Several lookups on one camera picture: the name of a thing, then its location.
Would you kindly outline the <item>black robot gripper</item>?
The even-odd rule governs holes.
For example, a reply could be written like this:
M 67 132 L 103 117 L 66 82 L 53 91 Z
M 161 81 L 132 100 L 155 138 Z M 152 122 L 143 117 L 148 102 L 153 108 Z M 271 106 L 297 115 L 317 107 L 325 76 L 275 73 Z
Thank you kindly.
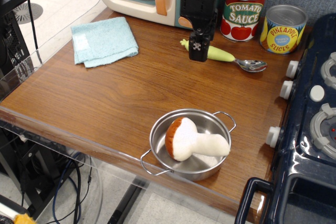
M 187 19 L 193 32 L 189 37 L 189 58 L 205 62 L 217 20 L 217 0 L 180 0 L 180 16 Z

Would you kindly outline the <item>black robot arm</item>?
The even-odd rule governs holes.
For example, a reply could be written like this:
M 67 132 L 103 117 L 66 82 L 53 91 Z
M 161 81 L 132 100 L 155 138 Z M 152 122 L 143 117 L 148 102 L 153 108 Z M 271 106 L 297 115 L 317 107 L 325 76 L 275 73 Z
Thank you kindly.
M 192 28 L 188 41 L 189 58 L 204 62 L 213 40 L 217 18 L 218 0 L 180 0 L 179 18 Z

